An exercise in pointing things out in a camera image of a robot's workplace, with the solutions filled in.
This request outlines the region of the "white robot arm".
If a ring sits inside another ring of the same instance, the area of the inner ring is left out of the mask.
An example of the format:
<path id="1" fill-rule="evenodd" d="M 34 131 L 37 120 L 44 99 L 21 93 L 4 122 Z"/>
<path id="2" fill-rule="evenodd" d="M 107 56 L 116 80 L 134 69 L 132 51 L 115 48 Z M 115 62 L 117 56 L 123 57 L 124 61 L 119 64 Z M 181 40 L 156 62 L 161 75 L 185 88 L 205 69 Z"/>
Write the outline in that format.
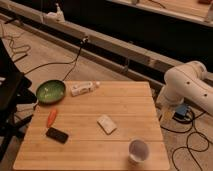
<path id="1" fill-rule="evenodd" d="M 207 75 L 205 65 L 191 61 L 170 68 L 164 74 L 157 102 L 163 107 L 176 107 L 188 99 L 213 115 L 213 87 L 204 82 Z"/>

